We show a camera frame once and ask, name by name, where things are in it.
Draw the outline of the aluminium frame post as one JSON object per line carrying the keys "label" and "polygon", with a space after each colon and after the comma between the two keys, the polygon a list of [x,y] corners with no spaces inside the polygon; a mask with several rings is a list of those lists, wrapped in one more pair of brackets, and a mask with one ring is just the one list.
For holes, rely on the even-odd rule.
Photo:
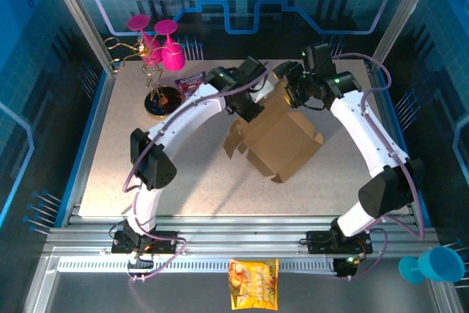
{"label": "aluminium frame post", "polygon": [[378,43],[377,48],[374,51],[373,57],[377,61],[382,63],[385,61],[405,24],[415,11],[419,1],[420,0],[401,0],[380,42]]}
{"label": "aluminium frame post", "polygon": [[98,30],[90,18],[85,6],[81,0],[64,0],[68,10],[73,16],[79,29],[85,36],[90,48],[93,50],[103,69],[110,75],[114,75],[111,69],[111,55],[104,46],[104,42],[98,33]]}

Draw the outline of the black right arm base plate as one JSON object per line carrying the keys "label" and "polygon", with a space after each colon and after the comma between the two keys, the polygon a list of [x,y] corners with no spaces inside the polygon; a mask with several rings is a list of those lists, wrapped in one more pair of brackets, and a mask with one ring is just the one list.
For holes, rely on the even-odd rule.
{"label": "black right arm base plate", "polygon": [[372,254],[371,238],[365,232],[352,237],[340,237],[332,231],[308,231],[299,244],[310,254]]}

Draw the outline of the pink wine glass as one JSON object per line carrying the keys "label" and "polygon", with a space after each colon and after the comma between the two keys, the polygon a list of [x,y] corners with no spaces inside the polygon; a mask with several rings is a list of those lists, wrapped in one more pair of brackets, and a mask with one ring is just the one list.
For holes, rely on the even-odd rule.
{"label": "pink wine glass", "polygon": [[178,71],[185,66],[185,54],[182,45],[174,40],[171,35],[178,29],[177,22],[174,20],[161,20],[155,24],[156,35],[165,36],[163,45],[157,48],[164,67],[168,71]]}
{"label": "pink wine glass", "polygon": [[134,15],[128,21],[128,28],[139,36],[133,46],[134,51],[148,66],[156,66],[162,62],[160,44],[154,36],[149,35],[145,29],[149,25],[148,15]]}

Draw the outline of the small black controller box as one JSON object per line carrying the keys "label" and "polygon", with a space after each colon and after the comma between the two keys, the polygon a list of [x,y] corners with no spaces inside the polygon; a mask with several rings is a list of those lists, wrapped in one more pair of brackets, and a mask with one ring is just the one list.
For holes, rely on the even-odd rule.
{"label": "small black controller box", "polygon": [[358,259],[349,258],[335,258],[333,260],[333,271],[338,278],[353,277],[357,271],[360,261]]}

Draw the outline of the brown cardboard paper box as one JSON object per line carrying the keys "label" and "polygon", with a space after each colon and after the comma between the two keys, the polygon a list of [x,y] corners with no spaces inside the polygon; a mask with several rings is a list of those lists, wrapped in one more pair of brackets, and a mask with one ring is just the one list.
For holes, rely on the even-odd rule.
{"label": "brown cardboard paper box", "polygon": [[287,103],[287,82],[275,85],[264,99],[264,110],[251,122],[237,118],[229,129],[223,148],[231,158],[235,151],[265,177],[285,183],[323,145],[321,133],[298,110]]}

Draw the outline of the aluminium rail frame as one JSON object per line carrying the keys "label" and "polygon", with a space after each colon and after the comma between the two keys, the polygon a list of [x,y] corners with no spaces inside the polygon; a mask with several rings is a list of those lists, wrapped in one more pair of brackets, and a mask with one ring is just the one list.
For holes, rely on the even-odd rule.
{"label": "aluminium rail frame", "polygon": [[[106,87],[67,205],[68,218],[46,239],[22,313],[246,313],[229,304],[226,273],[164,273],[132,282],[126,273],[60,273],[62,257],[111,257],[108,229],[132,201],[121,191],[130,169],[128,134],[149,129],[144,77],[128,62]],[[304,114],[324,136],[319,151],[287,182],[263,177],[244,155],[231,158],[223,143],[233,117],[209,119],[176,151],[178,174],[160,198],[157,225],[187,241],[183,258],[328,258],[310,254],[299,240],[326,230],[349,210],[369,173],[362,155],[329,111]],[[379,263],[368,256],[353,281],[311,273],[281,273],[278,313],[469,313],[462,289],[444,282],[406,282],[398,270],[404,256],[439,244],[429,229],[416,240],[401,225],[385,223],[372,235]]]}

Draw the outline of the blue wine glass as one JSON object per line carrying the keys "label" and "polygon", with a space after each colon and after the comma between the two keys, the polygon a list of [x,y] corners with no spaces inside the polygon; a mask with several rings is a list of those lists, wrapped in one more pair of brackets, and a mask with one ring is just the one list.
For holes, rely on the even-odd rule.
{"label": "blue wine glass", "polygon": [[438,246],[425,251],[419,257],[401,258],[399,273],[412,284],[420,284],[427,279],[454,283],[464,277],[465,265],[455,250]]}

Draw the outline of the yellow snack bag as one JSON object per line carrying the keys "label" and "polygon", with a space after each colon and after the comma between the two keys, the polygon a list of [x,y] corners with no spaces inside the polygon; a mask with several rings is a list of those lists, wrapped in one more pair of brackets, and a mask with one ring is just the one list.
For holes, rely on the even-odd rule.
{"label": "yellow snack bag", "polygon": [[279,260],[231,259],[228,288],[232,310],[278,310]]}

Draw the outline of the purple snack packet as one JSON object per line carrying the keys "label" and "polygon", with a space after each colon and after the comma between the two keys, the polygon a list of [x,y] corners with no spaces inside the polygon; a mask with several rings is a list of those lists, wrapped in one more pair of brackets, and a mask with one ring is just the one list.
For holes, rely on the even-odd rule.
{"label": "purple snack packet", "polygon": [[187,100],[195,93],[199,86],[205,82],[205,77],[206,72],[201,71],[191,76],[179,78],[175,81],[175,84]]}

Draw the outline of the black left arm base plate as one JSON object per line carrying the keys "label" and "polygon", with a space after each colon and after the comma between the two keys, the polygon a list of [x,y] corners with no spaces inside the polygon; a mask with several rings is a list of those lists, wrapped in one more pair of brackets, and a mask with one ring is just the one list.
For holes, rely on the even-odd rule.
{"label": "black left arm base plate", "polygon": [[114,233],[111,246],[112,254],[175,254],[177,232],[156,231],[152,232],[157,237],[169,237],[168,240],[156,240],[146,235],[138,238],[134,243],[131,237],[124,231],[119,230]]}

